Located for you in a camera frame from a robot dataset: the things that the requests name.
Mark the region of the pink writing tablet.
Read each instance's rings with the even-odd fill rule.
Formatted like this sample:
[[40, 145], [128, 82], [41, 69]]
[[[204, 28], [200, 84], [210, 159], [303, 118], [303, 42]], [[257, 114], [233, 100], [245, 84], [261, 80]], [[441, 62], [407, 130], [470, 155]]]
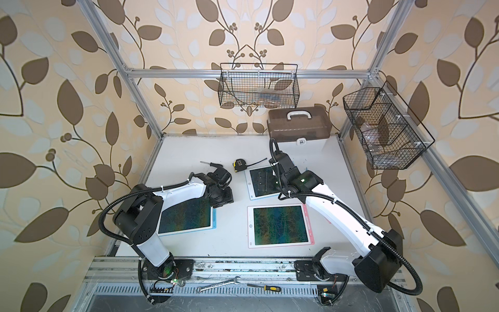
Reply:
[[304, 204], [249, 206], [247, 217], [248, 247], [251, 249], [314, 244]]

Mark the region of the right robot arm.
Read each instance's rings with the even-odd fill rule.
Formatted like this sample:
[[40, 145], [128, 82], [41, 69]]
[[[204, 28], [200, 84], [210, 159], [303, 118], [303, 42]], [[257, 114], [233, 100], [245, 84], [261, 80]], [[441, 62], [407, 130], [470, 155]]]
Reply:
[[421, 277], [403, 256], [402, 237], [397, 231], [385, 231], [356, 213], [314, 172], [300, 172], [289, 155], [279, 149], [275, 138], [270, 139], [269, 150], [269, 163], [278, 179], [279, 200], [297, 199], [318, 211], [356, 250], [346, 256], [330, 247], [323, 248], [314, 257], [317, 278], [323, 273], [344, 274], [356, 276], [377, 293], [386, 287], [410, 296], [422, 293]]

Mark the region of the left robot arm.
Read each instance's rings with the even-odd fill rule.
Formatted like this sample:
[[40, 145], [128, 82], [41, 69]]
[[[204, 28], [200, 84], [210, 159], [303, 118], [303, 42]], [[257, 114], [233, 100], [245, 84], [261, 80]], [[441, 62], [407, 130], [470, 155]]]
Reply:
[[111, 202], [97, 220], [100, 231], [128, 244], [156, 269], [174, 267], [174, 256], [162, 243], [158, 225], [163, 211], [189, 200], [207, 198], [212, 208], [234, 202], [229, 184], [232, 175], [222, 165], [209, 163], [214, 172], [190, 173], [187, 180], [150, 188], [136, 185], [132, 191]]

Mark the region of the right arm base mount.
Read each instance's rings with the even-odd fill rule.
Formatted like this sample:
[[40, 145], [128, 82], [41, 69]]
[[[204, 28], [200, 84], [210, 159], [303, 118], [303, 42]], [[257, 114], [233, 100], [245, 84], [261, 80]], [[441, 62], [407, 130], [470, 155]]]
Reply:
[[319, 261], [297, 260], [294, 262], [296, 279], [299, 282], [345, 282], [347, 275], [329, 273]]

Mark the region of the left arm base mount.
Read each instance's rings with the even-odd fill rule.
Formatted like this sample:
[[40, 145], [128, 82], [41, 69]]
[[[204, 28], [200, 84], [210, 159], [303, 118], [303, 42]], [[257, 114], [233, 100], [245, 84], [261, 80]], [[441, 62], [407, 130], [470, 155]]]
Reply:
[[147, 280], [189, 279], [194, 271], [193, 259], [169, 259], [160, 266], [154, 266], [148, 260], [141, 262], [139, 275]]

